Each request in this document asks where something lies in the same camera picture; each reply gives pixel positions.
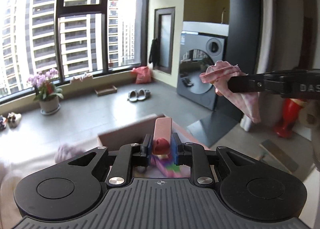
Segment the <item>pink plastic bag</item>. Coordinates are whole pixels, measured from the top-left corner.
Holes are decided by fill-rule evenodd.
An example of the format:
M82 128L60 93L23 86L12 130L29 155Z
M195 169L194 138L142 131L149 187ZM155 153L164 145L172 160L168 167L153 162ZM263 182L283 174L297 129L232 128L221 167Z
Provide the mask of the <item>pink plastic bag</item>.
M151 70L148 66L133 68L131 73L136 76L136 84L150 83L152 81Z

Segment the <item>red vase on floor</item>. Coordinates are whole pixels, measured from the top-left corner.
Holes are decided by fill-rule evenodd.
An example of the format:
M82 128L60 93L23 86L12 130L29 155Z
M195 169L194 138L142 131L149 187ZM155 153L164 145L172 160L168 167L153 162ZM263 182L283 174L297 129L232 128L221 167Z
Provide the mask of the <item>red vase on floor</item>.
M289 138L299 112L307 104L304 99L285 99L282 107L282 117L274 126L274 131L281 138Z

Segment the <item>grey slippers pair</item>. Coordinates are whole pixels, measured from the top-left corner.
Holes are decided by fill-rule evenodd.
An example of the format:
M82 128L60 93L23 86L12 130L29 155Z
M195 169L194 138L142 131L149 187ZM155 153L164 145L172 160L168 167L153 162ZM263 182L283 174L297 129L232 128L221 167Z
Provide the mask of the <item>grey slippers pair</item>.
M144 101L151 97L151 92L148 89L133 90L128 94L127 100L130 102Z

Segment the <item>pink open storage box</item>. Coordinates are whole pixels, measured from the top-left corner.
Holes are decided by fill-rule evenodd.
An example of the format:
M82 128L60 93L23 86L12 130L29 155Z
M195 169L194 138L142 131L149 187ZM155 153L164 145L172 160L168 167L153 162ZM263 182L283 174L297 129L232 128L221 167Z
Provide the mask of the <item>pink open storage box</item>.
M117 151L121 146L130 143L142 143L146 134L153 135L153 131L155 128L155 121L157 118L167 117L164 114L151 114L143 117L139 121L135 121L129 125L122 126L120 128L114 128L110 131L106 131L104 133L98 134L98 142L106 146L109 151ZM172 120L172 132L178 134L182 143L192 142L200 144L204 147L205 150L209 150L209 148L200 143L197 139L195 139L190 133L188 133L185 129L179 126ZM135 168L134 176L136 177L145 177L145 178L166 178L164 174L155 166L150 165L146 168L146 171L142 174L138 171L138 167ZM190 167L188 166L180 166L180 170L182 172L183 177L190 177Z

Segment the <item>beige sofa cover cushion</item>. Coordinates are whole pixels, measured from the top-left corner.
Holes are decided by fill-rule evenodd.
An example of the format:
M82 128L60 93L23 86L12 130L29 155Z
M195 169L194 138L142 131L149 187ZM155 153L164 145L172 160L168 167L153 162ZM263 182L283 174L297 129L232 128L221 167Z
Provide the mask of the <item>beige sofa cover cushion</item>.
M1 161L1 228L13 228L22 219L14 191L26 176L26 170L24 163L6 165Z

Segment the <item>beige shoes by window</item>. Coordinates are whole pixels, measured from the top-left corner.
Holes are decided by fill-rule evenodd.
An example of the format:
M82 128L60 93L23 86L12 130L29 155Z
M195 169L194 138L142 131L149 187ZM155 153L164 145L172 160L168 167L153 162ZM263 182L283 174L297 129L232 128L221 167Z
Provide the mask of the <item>beige shoes by window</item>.
M21 122L22 115L20 113L11 112L4 117L3 115L0 116L0 130L3 131L7 128L10 129L17 128Z

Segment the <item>dark framed door panel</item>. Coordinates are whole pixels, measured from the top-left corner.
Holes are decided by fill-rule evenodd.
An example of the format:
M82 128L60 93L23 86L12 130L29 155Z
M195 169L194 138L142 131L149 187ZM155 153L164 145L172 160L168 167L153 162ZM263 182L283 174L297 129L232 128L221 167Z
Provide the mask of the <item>dark framed door panel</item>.
M154 39L157 41L155 69L171 74L175 30L175 7L155 9Z

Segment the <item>pink orchid potted plant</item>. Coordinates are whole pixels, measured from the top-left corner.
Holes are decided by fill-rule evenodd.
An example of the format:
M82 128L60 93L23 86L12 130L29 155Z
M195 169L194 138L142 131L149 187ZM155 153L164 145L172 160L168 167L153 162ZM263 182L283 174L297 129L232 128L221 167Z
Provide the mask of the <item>pink orchid potted plant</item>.
M60 99L63 99L62 89L54 84L58 78L58 70L51 68L45 72L31 75L27 83L31 85L35 92L34 101L40 104L42 115L53 115L59 111Z

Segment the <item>wooden tray on floor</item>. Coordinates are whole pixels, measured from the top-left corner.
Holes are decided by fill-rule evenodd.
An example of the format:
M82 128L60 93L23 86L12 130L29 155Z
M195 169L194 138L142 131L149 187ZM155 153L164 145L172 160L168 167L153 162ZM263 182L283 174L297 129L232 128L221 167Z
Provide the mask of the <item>wooden tray on floor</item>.
M117 87L114 85L107 86L107 87L100 87L100 88L95 89L95 94L97 96L114 94L116 92L117 92Z

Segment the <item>pink checked cloth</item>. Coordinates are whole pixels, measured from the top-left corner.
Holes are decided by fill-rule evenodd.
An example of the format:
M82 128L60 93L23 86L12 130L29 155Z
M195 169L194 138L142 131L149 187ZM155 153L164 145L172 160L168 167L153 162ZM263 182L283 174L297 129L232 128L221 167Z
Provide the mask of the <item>pink checked cloth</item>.
M249 76L239 66L217 61L200 74L203 83L210 83L218 94L228 99L253 123L260 122L259 93L250 87Z

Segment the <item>grey washing machine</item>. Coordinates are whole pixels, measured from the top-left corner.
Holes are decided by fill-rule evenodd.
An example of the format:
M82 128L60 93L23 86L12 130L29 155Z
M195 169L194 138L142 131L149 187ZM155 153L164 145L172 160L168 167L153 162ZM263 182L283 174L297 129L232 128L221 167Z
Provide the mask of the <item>grey washing machine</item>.
M203 83L200 74L224 59L228 31L227 24L183 22L177 93L211 111L215 107L215 88L211 83Z

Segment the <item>lavender knitted yarn donut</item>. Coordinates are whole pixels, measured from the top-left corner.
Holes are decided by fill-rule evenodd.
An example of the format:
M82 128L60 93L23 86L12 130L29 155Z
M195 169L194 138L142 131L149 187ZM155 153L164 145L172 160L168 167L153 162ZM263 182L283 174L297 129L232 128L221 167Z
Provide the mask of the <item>lavender knitted yarn donut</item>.
M79 146L61 145L55 154L55 163L58 164L70 158L77 157L84 152L85 150Z

